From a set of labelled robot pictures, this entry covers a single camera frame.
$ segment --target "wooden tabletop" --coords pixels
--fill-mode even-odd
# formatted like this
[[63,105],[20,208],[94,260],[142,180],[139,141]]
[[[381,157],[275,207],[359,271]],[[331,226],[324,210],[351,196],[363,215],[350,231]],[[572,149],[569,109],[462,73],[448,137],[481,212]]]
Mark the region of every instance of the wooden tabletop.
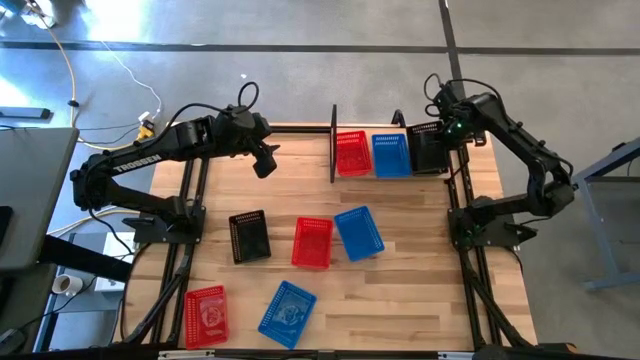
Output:
[[[402,132],[385,128],[366,131],[369,145],[372,134]],[[287,280],[318,298],[299,349],[472,349],[460,264],[448,237],[446,212],[450,205],[444,177],[381,180],[373,174],[337,176],[331,184],[328,134],[274,134],[267,142],[281,148],[275,154],[278,169],[266,179],[255,176],[252,157],[214,159],[209,166],[205,234],[196,247],[189,289],[225,286],[230,339],[216,347],[283,349],[257,328],[278,286]],[[469,152],[476,196],[502,196],[491,142],[480,148],[470,146]],[[183,169],[184,163],[158,164],[151,193],[177,195]],[[333,219],[362,205],[371,210],[384,252],[350,262],[334,229],[329,270],[310,271],[291,265],[299,216]],[[259,209],[266,213],[272,256],[234,265],[229,216]],[[128,331],[158,296],[166,252],[166,245],[152,245],[136,265],[126,301]],[[496,301],[522,335],[535,343],[518,263],[502,249],[488,248],[487,259]],[[165,334],[173,303],[168,309]],[[479,313],[488,338],[484,309]],[[180,345],[184,346],[184,335]]]

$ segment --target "black basket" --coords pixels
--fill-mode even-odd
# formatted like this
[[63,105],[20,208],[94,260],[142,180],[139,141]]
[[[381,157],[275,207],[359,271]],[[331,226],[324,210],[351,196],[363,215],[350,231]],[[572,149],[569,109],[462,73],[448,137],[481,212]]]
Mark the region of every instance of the black basket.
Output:
[[235,264],[271,257],[263,210],[230,216],[229,230]]
[[449,171],[447,147],[440,140],[441,135],[442,121],[407,127],[414,175],[439,175]]

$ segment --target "red basket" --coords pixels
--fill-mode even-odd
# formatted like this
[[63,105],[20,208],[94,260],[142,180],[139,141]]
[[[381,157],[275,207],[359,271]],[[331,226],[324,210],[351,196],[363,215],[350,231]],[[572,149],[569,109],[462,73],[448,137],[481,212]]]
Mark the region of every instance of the red basket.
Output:
[[224,286],[218,285],[184,294],[185,343],[188,350],[227,341],[227,320]]
[[364,131],[339,133],[336,155],[340,176],[360,176],[371,171],[371,155]]
[[310,269],[328,269],[332,234],[332,220],[298,218],[291,264]]

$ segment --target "concrete floor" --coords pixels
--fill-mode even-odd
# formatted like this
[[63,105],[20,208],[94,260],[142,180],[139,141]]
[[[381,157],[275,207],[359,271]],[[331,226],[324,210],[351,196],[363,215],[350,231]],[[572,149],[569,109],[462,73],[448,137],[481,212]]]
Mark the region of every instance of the concrete floor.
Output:
[[[446,46],[438,0],[216,0],[56,2],[64,41],[165,44]],[[639,48],[640,3],[634,0],[448,0],[460,47]],[[4,41],[50,42],[49,35],[20,19],[0,21]],[[446,53],[119,52],[138,78],[155,87],[167,119],[187,102],[225,105],[247,80],[260,84],[256,106],[270,120],[320,121],[338,104],[345,122],[387,123],[401,108],[409,123],[426,120],[423,79],[451,76]],[[76,71],[79,127],[119,125],[156,107],[104,51],[70,51]],[[580,171],[620,142],[640,134],[636,56],[461,55],[462,75],[494,85],[507,111]],[[467,87],[467,94],[481,91]],[[46,106],[46,126],[67,126],[70,81],[58,51],[0,48],[0,102]],[[184,119],[204,114],[186,113]],[[121,129],[83,132],[88,139],[115,139]],[[91,151],[78,145],[71,169]],[[526,169],[504,147],[496,158],[506,195],[520,193]],[[640,162],[631,169],[640,174]],[[152,169],[119,182],[148,190]],[[51,228],[84,216],[65,184]],[[540,234],[523,245],[529,301],[539,341],[573,342],[586,353],[637,358],[640,354],[640,286],[596,293],[581,282],[602,274],[581,199],[556,218],[539,223]],[[124,226],[110,219],[117,229]],[[83,231],[104,231],[93,224]],[[628,247],[626,251],[639,251]],[[82,322],[77,317],[73,322]],[[104,326],[110,329],[109,321]],[[59,326],[54,347],[74,327]],[[86,346],[103,339],[88,339]]]

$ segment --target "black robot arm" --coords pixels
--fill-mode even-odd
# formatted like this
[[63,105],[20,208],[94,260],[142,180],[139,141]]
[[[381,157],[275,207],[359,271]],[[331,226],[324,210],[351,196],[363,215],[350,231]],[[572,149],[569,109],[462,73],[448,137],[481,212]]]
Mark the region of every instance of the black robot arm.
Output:
[[272,154],[278,146],[263,141],[270,134],[267,120],[243,106],[229,106],[215,118],[205,116],[178,123],[157,138],[91,155],[80,169],[70,174],[74,202],[83,210],[116,205],[156,215],[168,225],[177,224],[189,217],[186,199],[160,198],[129,189],[118,185],[113,177],[165,160],[252,154],[256,158],[253,165],[256,175],[264,178],[277,166]]
[[[495,220],[497,216],[529,212],[551,217],[573,201],[571,175],[562,167],[566,162],[523,129],[521,122],[511,119],[502,99],[490,93],[458,100],[452,83],[441,85],[434,98],[444,122],[442,140],[449,148],[457,148],[473,133],[486,130],[504,144],[528,168],[529,180],[525,194],[490,199],[479,197],[464,209],[460,225],[474,231]],[[545,182],[547,174],[552,180]]]

